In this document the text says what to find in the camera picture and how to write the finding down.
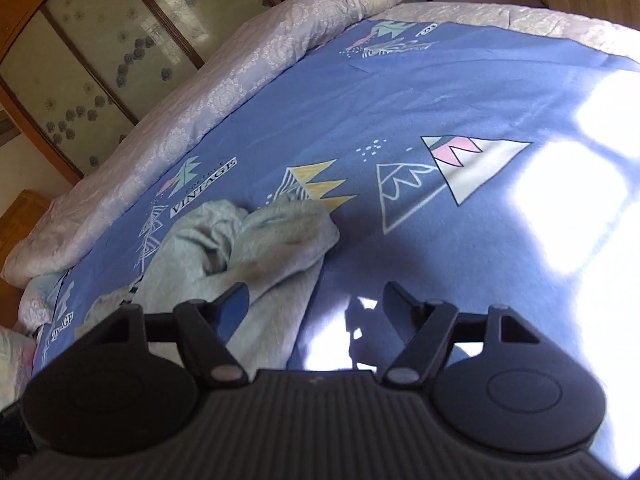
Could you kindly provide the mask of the blue patterned bed sheet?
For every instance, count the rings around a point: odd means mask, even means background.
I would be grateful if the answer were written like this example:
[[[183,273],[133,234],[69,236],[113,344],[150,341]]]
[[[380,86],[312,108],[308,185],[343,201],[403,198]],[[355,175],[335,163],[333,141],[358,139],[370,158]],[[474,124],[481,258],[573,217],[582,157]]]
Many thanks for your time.
[[[384,370],[396,281],[506,304],[598,378],[594,452],[639,463],[639,65],[494,26],[364,21],[307,54],[161,176],[66,276],[42,370],[94,302],[143,281],[177,221],[320,200],[341,237],[286,364]]]

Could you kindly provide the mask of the wooden wardrobe with glass doors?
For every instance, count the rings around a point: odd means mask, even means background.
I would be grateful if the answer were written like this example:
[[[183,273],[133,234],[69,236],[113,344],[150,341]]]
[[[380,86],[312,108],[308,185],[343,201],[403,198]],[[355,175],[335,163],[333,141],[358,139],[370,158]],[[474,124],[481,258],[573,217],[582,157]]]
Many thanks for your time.
[[[77,177],[272,0],[43,0],[1,58],[20,124]]]

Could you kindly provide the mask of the wooden headboard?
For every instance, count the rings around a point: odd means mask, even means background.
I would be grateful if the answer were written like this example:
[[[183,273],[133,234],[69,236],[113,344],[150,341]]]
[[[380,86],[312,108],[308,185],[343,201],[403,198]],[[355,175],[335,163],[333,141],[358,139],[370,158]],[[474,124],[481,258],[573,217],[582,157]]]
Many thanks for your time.
[[[0,268],[3,268],[6,257],[14,246],[28,237],[32,229],[47,212],[51,201],[41,194],[24,190],[18,194],[14,202],[1,216],[0,231]],[[0,325],[12,328],[17,321],[18,306],[23,291],[0,280]]]

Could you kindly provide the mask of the white floral quilt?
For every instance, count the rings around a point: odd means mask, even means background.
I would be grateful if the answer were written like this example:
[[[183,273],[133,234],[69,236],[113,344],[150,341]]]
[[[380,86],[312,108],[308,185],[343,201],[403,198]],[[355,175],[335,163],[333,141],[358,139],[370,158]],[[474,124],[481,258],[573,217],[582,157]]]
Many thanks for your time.
[[[50,273],[32,310],[55,321],[66,276],[99,238],[213,128],[286,70],[364,21],[428,21],[494,26],[569,39],[639,65],[639,36],[620,26],[563,13],[495,4],[403,4],[400,0],[288,0],[255,18],[184,88],[160,104],[92,177],[59,198],[12,252],[4,273],[17,283]]]

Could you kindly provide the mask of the light grey sweatpants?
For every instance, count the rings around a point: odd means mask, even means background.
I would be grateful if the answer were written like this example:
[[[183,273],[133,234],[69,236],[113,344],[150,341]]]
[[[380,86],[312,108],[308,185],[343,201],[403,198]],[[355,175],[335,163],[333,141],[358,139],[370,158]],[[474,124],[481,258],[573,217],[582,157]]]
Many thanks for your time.
[[[206,202],[177,220],[141,278],[99,297],[75,330],[82,337],[119,307],[171,311],[213,301],[243,283],[250,305],[227,347],[249,375],[288,364],[326,253],[340,230],[318,200],[288,195],[254,212]]]

